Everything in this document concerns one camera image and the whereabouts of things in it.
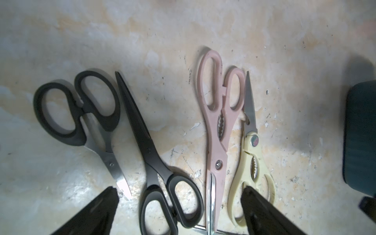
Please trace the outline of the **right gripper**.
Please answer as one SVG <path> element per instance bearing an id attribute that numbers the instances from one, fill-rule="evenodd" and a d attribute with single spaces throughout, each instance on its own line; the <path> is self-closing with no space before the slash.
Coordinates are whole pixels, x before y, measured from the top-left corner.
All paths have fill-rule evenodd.
<path id="1" fill-rule="evenodd" d="M 376 198 L 375 197 L 368 197 L 368 196 L 363 197 L 358 207 L 374 223 L 376 223 Z"/>

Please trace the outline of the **pink kitchen scissors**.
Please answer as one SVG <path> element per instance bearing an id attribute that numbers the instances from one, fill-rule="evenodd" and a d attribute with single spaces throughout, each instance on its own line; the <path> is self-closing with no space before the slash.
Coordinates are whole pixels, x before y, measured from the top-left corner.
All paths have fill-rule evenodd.
<path id="1" fill-rule="evenodd" d="M 203 77 L 206 62 L 214 62 L 213 104 L 206 104 Z M 213 235 L 217 225 L 224 196 L 228 147 L 234 124 L 240 115 L 245 99 L 246 77 L 243 70 L 232 67 L 226 76 L 222 75 L 222 59 L 218 52 L 210 50 L 201 59 L 197 74 L 198 101 L 208 133 L 207 179 L 206 179 L 206 231 Z M 240 83 L 240 97 L 236 107 L 230 104 L 231 85 L 237 76 Z"/>

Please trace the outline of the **cream kitchen scissors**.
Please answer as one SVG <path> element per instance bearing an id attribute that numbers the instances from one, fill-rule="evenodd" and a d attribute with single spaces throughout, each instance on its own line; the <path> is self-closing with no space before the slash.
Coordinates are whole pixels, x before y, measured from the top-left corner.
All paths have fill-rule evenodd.
<path id="1" fill-rule="evenodd" d="M 261 179 L 265 177 L 268 184 L 268 201 L 271 204 L 274 204 L 276 201 L 275 181 L 262 156 L 249 72 L 246 73 L 243 111 L 245 113 L 245 121 L 243 123 L 244 132 L 241 141 L 240 160 L 228 196 L 229 218 L 235 226 L 240 227 L 246 226 L 246 220 L 244 216 L 235 217 L 234 214 L 235 197 L 239 188 L 244 189 L 246 186 L 250 186 L 257 192 L 260 192 L 262 188 Z"/>

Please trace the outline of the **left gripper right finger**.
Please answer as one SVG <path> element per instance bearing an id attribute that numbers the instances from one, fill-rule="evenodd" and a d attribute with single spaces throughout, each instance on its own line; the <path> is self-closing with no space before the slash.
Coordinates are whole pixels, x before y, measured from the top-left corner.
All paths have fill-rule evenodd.
<path id="1" fill-rule="evenodd" d="M 241 205 L 251 235 L 304 234 L 251 186 L 246 186 L 243 190 Z"/>

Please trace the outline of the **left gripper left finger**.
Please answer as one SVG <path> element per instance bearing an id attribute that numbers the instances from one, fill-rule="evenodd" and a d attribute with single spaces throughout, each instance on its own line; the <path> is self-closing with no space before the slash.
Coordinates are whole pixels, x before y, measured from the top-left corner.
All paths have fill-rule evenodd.
<path id="1" fill-rule="evenodd" d="M 117 189 L 106 188 L 54 235 L 108 235 L 119 203 Z"/>

